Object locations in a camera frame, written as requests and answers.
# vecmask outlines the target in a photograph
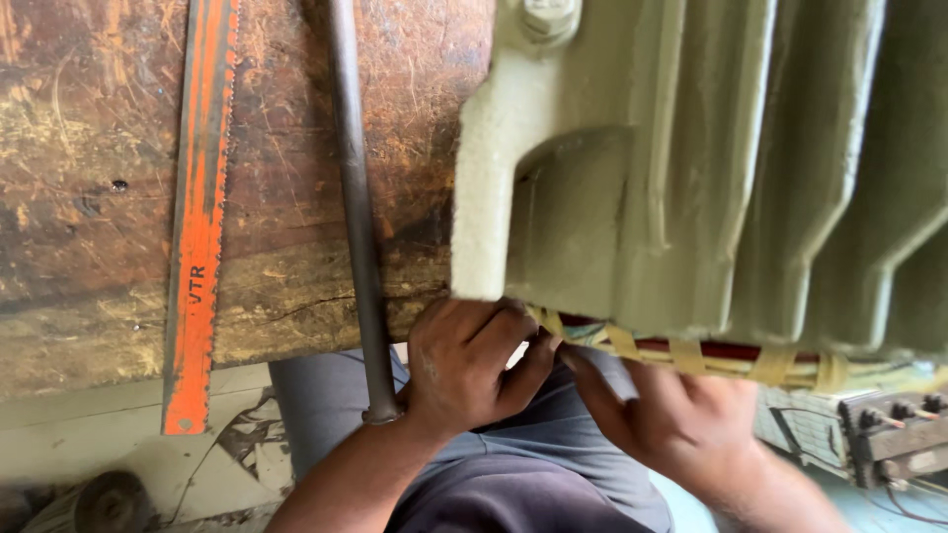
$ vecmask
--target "floor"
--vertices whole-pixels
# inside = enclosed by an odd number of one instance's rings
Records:
[[[0,487],[64,487],[126,469],[153,501],[154,526],[174,533],[262,531],[293,485],[269,385],[265,365],[213,372],[211,431],[184,437],[158,434],[157,381],[0,403]],[[857,531],[948,530],[898,515],[883,491],[858,490],[819,469],[807,473]],[[658,474],[652,473],[652,481],[679,531],[718,531],[690,494]],[[948,520],[946,493],[913,487],[899,498],[912,512]]]
[[[2,403],[0,485],[63,487],[130,470],[155,525],[245,523],[253,513],[228,514],[278,504],[293,486],[269,385],[262,364],[213,372],[210,432],[193,436],[158,434],[160,381]]]

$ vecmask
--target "person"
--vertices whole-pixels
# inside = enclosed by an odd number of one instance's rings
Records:
[[[754,383],[559,345],[515,302],[438,301],[377,426],[359,352],[271,363],[300,481],[266,531],[670,531],[648,469],[747,530],[848,530],[755,440]]]

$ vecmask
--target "orange hacksaw blade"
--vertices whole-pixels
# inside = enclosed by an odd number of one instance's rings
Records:
[[[191,0],[178,148],[161,432],[208,426],[239,0]]]

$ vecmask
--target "wooden surface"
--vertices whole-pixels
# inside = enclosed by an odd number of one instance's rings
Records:
[[[241,2],[216,367],[358,345],[324,3]],[[397,339],[447,293],[492,4],[356,1]],[[160,374],[186,20],[185,0],[0,0],[0,398]]]

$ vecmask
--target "bolt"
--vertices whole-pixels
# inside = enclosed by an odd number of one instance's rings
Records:
[[[552,39],[573,24],[577,0],[523,0],[523,23],[538,37]]]

